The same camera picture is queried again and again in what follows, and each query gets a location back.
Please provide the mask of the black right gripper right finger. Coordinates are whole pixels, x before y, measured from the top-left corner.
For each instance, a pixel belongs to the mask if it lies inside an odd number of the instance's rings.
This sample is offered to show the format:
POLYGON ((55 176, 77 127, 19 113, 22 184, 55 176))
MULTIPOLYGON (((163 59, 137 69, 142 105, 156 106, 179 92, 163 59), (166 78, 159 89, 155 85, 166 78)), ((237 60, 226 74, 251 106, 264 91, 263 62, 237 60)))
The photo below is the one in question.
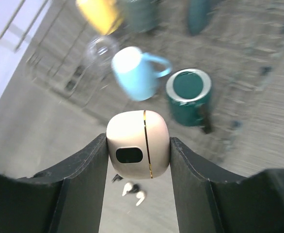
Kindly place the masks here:
POLYGON ((171 175, 181 233, 284 233, 284 169, 232 173, 171 138, 171 175))

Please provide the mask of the beige earbud charging case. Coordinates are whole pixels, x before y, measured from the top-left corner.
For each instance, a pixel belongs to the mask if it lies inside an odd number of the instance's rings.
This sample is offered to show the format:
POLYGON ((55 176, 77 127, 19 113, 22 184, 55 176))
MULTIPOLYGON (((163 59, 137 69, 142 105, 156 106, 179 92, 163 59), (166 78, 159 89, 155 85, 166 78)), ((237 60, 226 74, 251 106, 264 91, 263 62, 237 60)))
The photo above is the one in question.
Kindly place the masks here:
POLYGON ((126 179, 153 179, 170 163, 170 136, 164 118, 157 112, 123 112, 106 128, 113 168, 126 179))

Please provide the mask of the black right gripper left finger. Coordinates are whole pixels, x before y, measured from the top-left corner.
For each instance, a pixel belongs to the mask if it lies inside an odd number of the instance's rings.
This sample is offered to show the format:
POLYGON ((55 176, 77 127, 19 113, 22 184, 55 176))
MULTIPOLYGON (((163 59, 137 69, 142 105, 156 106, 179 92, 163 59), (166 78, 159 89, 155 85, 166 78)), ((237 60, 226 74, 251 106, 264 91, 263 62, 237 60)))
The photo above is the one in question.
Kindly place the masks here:
POLYGON ((105 134, 30 178, 0 174, 0 233, 96 233, 108 166, 105 134))

